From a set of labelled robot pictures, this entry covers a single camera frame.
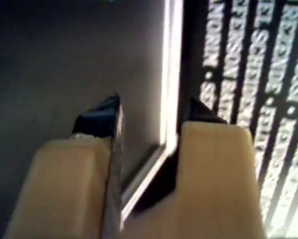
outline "beige plastic tool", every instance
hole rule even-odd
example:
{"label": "beige plastic tool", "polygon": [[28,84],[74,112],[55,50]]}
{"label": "beige plastic tool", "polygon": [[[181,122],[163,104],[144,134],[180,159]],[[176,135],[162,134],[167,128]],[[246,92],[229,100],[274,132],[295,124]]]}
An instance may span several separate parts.
{"label": "beige plastic tool", "polygon": [[99,238],[109,142],[64,139],[38,150],[5,238]]}
{"label": "beige plastic tool", "polygon": [[124,239],[263,239],[250,133],[182,126],[175,192],[125,224]]}
{"label": "beige plastic tool", "polygon": [[[89,138],[41,148],[6,238],[99,238],[107,145]],[[175,192],[141,216],[131,216],[122,238],[265,238],[250,133],[233,125],[186,122]]]}

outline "gray surface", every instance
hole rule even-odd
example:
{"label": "gray surface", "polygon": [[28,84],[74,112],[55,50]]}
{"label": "gray surface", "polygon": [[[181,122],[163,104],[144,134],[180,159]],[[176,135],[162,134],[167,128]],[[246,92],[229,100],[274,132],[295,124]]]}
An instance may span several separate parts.
{"label": "gray surface", "polygon": [[124,106],[124,178],[159,139],[163,1],[50,2],[0,5],[0,237],[34,151],[109,94]]}

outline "dark background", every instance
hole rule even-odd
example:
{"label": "dark background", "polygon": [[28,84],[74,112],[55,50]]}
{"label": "dark background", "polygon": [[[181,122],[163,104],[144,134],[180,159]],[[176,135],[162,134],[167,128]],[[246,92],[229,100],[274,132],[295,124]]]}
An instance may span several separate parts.
{"label": "dark background", "polygon": [[124,184],[159,143],[161,0],[0,1],[0,238],[31,158],[121,95]]}

